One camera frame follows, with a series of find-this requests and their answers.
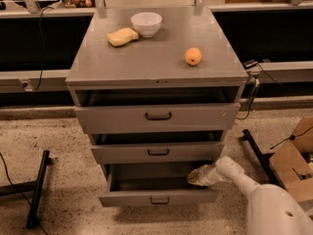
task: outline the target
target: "bowl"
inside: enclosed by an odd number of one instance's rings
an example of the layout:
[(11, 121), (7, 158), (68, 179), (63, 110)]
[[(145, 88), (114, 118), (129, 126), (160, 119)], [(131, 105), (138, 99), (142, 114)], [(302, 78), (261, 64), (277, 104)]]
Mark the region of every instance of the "bowl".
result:
[(160, 28), (162, 16), (153, 12), (143, 12), (131, 18), (133, 27), (143, 37), (154, 36)]

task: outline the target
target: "orange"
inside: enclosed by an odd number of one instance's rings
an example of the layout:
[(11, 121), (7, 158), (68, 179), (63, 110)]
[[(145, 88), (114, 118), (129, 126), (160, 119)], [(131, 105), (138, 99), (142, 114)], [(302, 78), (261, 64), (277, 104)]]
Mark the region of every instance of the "orange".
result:
[(201, 61), (201, 59), (202, 59), (202, 53), (200, 49), (196, 47), (192, 47), (186, 51), (185, 60), (188, 65), (196, 66)]

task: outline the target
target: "concrete floor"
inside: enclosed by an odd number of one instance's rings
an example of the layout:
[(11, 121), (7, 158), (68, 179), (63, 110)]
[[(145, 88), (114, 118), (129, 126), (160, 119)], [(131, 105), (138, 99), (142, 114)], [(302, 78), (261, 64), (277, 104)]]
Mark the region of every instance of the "concrete floor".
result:
[[(253, 151), (241, 140), (243, 130), (249, 129), (259, 148), (269, 152), (302, 117), (312, 115), (312, 109), (252, 112), (235, 121), (222, 154), (266, 182)], [(36, 178), (46, 149), (54, 164), (47, 170), (38, 215), (48, 234), (246, 234), (246, 199), (232, 183), (215, 184), (220, 194), (211, 204), (103, 208), (97, 197), (104, 194), (106, 181), (72, 108), (0, 110), (0, 152), (14, 183)], [(0, 185), (7, 184), (0, 163)], [(27, 214), (28, 203), (20, 195), (1, 197), (0, 234), (44, 234), (40, 228), (25, 229)]]

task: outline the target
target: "electrical outlet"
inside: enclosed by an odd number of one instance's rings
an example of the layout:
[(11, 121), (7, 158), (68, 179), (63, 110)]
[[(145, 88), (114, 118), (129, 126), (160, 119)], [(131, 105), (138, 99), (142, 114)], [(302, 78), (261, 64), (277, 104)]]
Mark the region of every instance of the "electrical outlet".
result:
[(30, 79), (20, 79), (21, 85), (22, 85), (22, 89), (26, 92), (31, 92), (33, 91), (33, 86), (31, 84), (31, 80)]

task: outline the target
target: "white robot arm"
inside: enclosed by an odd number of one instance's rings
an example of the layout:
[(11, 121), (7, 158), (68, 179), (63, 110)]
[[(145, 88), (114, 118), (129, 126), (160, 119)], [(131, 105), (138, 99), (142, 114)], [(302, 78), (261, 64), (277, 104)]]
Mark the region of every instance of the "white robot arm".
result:
[(287, 191), (276, 185), (256, 183), (229, 157), (220, 158), (215, 165), (194, 169), (188, 176), (189, 183), (200, 186), (227, 179), (232, 180), (248, 200), (247, 235), (313, 234), (312, 219)]

